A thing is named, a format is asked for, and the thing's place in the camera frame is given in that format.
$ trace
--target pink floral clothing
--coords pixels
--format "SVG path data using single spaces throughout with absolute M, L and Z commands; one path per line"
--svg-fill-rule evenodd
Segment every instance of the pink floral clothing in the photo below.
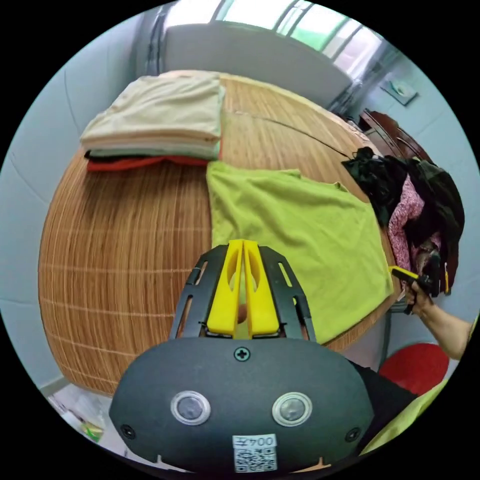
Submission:
M 388 238 L 390 239 L 396 264 L 411 272 L 416 272 L 417 270 L 416 258 L 420 247 L 414 247 L 412 245 L 411 252 L 409 251 L 409 243 L 404 231 L 404 226 L 408 220 L 414 220 L 420 216 L 424 205 L 425 202 L 415 190 L 414 184 L 410 180 L 410 175 L 407 175 L 401 191 L 400 201 L 388 223 Z M 430 240 L 437 249 L 440 249 L 441 239 L 439 232 L 435 233 Z M 415 263 L 413 268 L 410 263 L 410 253 Z

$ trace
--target beige folded shirt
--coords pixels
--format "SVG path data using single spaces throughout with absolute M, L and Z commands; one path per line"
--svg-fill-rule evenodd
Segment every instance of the beige folded shirt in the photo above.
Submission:
M 163 138 L 216 142 L 221 135 L 222 98 L 215 72 L 177 78 L 143 76 L 87 125 L 80 141 L 87 150 Z

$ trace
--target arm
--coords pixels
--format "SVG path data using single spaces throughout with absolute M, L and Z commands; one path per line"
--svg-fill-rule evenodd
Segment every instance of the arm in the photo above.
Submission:
M 440 348 L 454 360 L 460 360 L 470 339 L 472 324 L 450 315 L 435 305 L 417 282 L 406 289 L 407 303 L 435 337 Z

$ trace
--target round wooden table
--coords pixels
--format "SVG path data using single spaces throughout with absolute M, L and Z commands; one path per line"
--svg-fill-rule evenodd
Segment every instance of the round wooden table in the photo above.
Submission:
M 319 182 L 341 182 L 368 202 L 341 165 L 345 158 L 318 141 L 351 156 L 365 145 L 376 150 L 366 137 L 273 85 L 228 74 L 221 74 L 221 83 L 226 88 L 224 162 L 300 169 Z M 40 246 L 39 303 L 48 343 L 65 377 L 111 395 L 130 362 L 168 338 L 187 276 L 211 248 L 209 197 L 202 167 L 164 163 L 87 173 L 86 164 L 79 150 L 51 202 Z M 385 231 L 381 237 L 393 265 Z M 327 346 L 347 348 L 399 294 L 395 280 L 388 299 Z

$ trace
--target qr code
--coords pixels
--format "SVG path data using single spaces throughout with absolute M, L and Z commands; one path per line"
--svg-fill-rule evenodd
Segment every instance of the qr code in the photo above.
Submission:
M 275 448 L 235 449 L 237 473 L 269 472 L 277 469 Z

